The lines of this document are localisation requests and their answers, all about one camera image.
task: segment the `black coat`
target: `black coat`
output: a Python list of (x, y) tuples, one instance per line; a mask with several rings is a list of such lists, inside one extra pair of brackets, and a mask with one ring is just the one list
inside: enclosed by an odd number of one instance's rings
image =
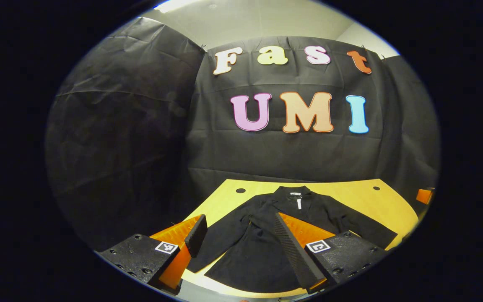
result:
[[(290, 193), (301, 193), (301, 209), (297, 195)], [(277, 212), (334, 234), (353, 231), (382, 248), (397, 235), (330, 196), (314, 193), (307, 187), (279, 187), (274, 193), (252, 197), (211, 225), (198, 256), (191, 260), (187, 269), (196, 273), (228, 250), (205, 276), (250, 292), (284, 292), (299, 288), (274, 234)]]

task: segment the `orange object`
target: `orange object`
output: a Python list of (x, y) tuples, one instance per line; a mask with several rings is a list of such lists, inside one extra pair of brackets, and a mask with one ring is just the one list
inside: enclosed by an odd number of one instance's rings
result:
[(284, 220), (284, 222), (286, 223), (293, 236), (297, 239), (297, 242), (299, 242), (302, 248), (305, 248), (305, 245), (307, 245), (307, 243), (327, 239), (335, 235), (324, 229), (304, 222), (303, 220), (288, 216), (287, 214), (279, 213), (279, 215), (282, 220)]
[(428, 189), (419, 189), (418, 193), (416, 194), (416, 200), (422, 202), (423, 204), (429, 204), (431, 201), (431, 197), (433, 195), (432, 187)]
[(178, 255), (174, 257), (171, 264), (169, 264), (163, 274), (159, 276), (159, 281), (171, 289), (177, 288), (178, 283), (180, 283), (180, 280), (182, 279), (182, 274), (191, 260), (190, 251), (187, 249), (186, 243), (182, 243), (179, 248), (180, 252), (178, 252)]
[(201, 216), (202, 215), (195, 216), (179, 224), (173, 225), (172, 227), (166, 228), (163, 231), (150, 236), (150, 238), (172, 243), (180, 247)]

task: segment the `wrinkled black fabric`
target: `wrinkled black fabric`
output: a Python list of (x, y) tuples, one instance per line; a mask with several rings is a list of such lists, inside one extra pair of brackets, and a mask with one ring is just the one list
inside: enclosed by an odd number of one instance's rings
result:
[[(272, 45), (284, 48), (289, 60), (285, 65), (257, 62), (258, 50)], [(322, 46), (331, 62), (309, 63), (306, 46)], [(243, 53), (237, 55), (232, 70), (214, 75), (215, 53), (235, 47), (241, 47)], [(371, 74), (355, 67), (347, 55), (352, 50), (366, 57)], [(386, 65), (370, 50), (319, 38), (257, 38), (210, 49), (199, 69), (190, 106), (179, 179), (184, 189), (172, 199), (171, 213), (177, 220), (184, 218), (229, 178), (294, 183), (380, 178), (396, 191), (407, 193), (410, 204), (418, 205), (413, 192), (433, 184), (435, 172), (418, 156), (439, 149), (439, 142), (433, 139), (420, 143), (418, 136), (405, 135), (403, 128), (423, 138), (437, 138), (439, 133), (433, 126), (424, 127), (434, 122), (431, 119), (415, 126), (421, 118), (409, 109), (417, 107), (412, 103), (427, 104), (423, 112), (433, 108), (425, 90), (417, 91), (422, 86), (410, 90), (408, 82), (396, 80), (403, 73), (401, 68), (410, 70), (408, 66)], [(307, 104), (316, 92), (330, 93), (334, 130), (317, 133), (312, 128), (307, 132), (302, 128), (294, 134), (282, 132), (286, 109), (279, 95), (288, 91), (298, 92)], [(272, 94), (267, 127), (257, 132), (241, 130), (234, 121), (230, 99), (249, 96), (247, 117), (254, 121), (259, 112), (253, 96), (261, 92)], [(369, 131), (365, 134), (348, 129), (351, 106), (345, 97), (350, 94), (366, 98), (364, 110)], [(415, 175), (417, 170), (426, 169), (430, 170), (429, 175)], [(177, 213), (177, 208), (188, 210)]]
[[(301, 194), (301, 209), (297, 197)], [(379, 222), (307, 187), (279, 187), (256, 195), (208, 228), (203, 245), (188, 270), (196, 273), (218, 260), (205, 276), (249, 292), (284, 292), (299, 288), (296, 275), (274, 232), (277, 212), (338, 234), (351, 230), (386, 248), (397, 233)]]
[(104, 250), (168, 227), (165, 206), (204, 50), (137, 18), (74, 67), (48, 117), (52, 191), (76, 233)]

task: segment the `yellow table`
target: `yellow table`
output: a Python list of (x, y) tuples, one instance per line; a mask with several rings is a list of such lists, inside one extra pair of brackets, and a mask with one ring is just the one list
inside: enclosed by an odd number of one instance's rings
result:
[[(399, 245), (402, 238), (412, 231), (418, 222), (417, 215), (411, 206), (383, 180), (379, 179), (341, 183), (272, 183), (226, 180), (186, 219), (205, 214), (207, 224), (211, 226), (251, 197), (274, 193), (279, 186), (305, 186), (314, 193), (329, 195), (350, 208), (376, 220), (398, 234), (386, 250)], [(245, 192), (237, 193), (236, 189), (240, 188), (245, 189)], [(204, 276), (221, 257), (198, 273), (185, 270), (182, 279), (220, 294), (245, 298), (279, 298), (306, 294), (306, 291), (301, 288), (289, 292), (271, 294), (241, 291)]]

